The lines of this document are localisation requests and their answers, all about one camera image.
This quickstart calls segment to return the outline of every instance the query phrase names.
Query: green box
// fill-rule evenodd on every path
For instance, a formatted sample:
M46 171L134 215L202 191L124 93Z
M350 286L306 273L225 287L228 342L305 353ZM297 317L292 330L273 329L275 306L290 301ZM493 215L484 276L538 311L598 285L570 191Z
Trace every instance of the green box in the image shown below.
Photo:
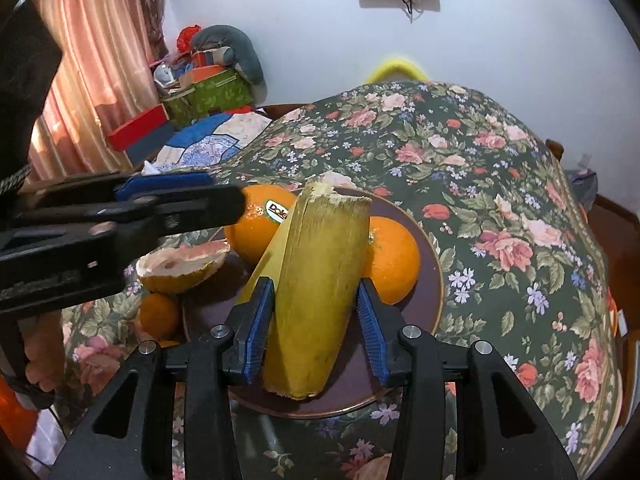
M186 128L194 120L198 119L194 115L193 92L193 88L187 88L184 92L160 99L169 121L171 121L176 130Z
M193 85L191 103L198 118L253 104L249 83L233 69Z

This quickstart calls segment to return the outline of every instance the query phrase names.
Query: metal screw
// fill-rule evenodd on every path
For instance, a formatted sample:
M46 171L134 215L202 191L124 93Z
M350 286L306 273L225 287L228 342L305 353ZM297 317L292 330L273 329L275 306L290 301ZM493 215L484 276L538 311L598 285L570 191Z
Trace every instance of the metal screw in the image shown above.
M482 355L489 355L494 347L491 346L491 343L488 343L487 341L478 341L476 343L476 351Z
M139 196L138 198L133 199L134 204L149 204L155 200L152 196Z
M89 227L89 234L100 235L108 231L115 231L117 225L116 222L101 222L99 224Z
M409 339L415 339L422 335L422 330L415 325L407 325L402 329L402 333Z
M145 355L155 352L156 348L158 348L158 345L156 344L155 341L152 341L151 339L147 341L143 341L142 343L140 343L140 345L138 345L138 351L141 354L145 354Z
M228 326L225 326L225 325L216 325L209 331L209 333L211 334L212 337L219 339L229 333L229 328Z

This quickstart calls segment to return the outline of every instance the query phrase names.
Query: yellow object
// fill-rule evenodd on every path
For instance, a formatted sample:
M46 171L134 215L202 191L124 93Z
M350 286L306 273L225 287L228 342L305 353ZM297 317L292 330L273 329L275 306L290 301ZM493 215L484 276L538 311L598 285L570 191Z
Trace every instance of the yellow object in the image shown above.
M429 81L427 75L422 70L420 70L415 63L407 61L406 59L403 59L401 57L396 57L395 59L389 59L385 61L377 69L375 69L369 76L369 78L367 78L365 83L379 83L383 81L385 77L388 77L395 72L406 74L416 81Z
M140 301L140 328L151 337L170 339L180 325L180 307L164 294L147 294Z
M246 197L244 215L238 223L225 227L225 237L243 260L255 265L287 217L296 196L273 184L255 184L242 191Z
M140 283L150 292L179 294L214 274L225 262L229 250L226 240L160 249L140 258L136 272Z
M363 278L371 278L380 300L395 304L414 288L420 272L420 251L412 234L402 224L372 216L370 243Z
M301 400L324 389L366 259L370 204L310 184L296 202L284 250L282 238L267 250L274 274L284 253L262 372L268 391Z

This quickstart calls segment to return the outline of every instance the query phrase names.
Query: floral tablecloth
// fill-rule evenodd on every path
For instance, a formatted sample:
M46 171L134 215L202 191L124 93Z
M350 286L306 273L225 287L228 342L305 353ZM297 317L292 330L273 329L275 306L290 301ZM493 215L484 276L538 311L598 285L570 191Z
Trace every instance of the floral tablecloth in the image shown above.
M484 338L543 410L583 476L606 445L622 397L609 328L606 264L558 162L484 94L447 84L361 86L290 112L209 168L221 182L311 178L370 190L428 234L446 281L436 337ZM197 244L212 232L171 237ZM69 366L58 408L69 424L138 342L140 283L64 311ZM447 386L446 460L454 473L455 387ZM287 420L232 403L244 477L352 478L392 450L400 392L324 420ZM185 478L184 388L174 420L174 479Z

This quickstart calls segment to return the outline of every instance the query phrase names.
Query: orange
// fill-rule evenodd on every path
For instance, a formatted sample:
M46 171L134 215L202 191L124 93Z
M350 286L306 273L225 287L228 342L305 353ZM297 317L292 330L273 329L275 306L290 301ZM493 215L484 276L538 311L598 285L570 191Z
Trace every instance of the orange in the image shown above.
M180 325L180 308L168 296L154 292L140 301L138 319L143 332L158 340L169 339Z
M243 260L256 265L296 202L296 196L273 184L255 184L243 191L244 215L237 224L225 227L225 237Z
M384 303L395 304L411 292L418 280L418 244L402 224L382 216L371 217L369 236L362 276L372 279Z

